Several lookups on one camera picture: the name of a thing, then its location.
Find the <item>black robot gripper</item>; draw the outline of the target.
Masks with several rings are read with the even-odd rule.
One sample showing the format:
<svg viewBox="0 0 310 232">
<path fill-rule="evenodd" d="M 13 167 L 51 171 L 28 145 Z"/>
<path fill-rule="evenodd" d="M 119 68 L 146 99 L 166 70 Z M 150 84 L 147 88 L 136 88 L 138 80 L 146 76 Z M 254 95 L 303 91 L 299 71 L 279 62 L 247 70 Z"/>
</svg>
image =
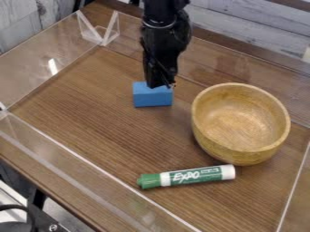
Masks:
<svg viewBox="0 0 310 232">
<path fill-rule="evenodd" d="M 150 89 L 163 85 L 171 88 L 175 85 L 178 57 L 187 49 L 190 40 L 191 22 L 187 18 L 176 18 L 170 24 L 159 24 L 147 18 L 143 19 L 140 44 L 144 77 Z"/>
</svg>

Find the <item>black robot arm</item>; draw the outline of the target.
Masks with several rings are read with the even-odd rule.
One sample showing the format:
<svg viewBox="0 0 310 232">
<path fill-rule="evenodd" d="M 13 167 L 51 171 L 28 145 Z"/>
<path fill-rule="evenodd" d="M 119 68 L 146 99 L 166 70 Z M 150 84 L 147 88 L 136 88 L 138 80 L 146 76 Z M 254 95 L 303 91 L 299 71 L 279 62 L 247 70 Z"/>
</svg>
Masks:
<svg viewBox="0 0 310 232">
<path fill-rule="evenodd" d="M 144 0 L 140 26 L 143 69 L 150 89 L 175 84 L 178 57 L 191 40 L 191 22 L 184 10 L 190 0 Z"/>
</svg>

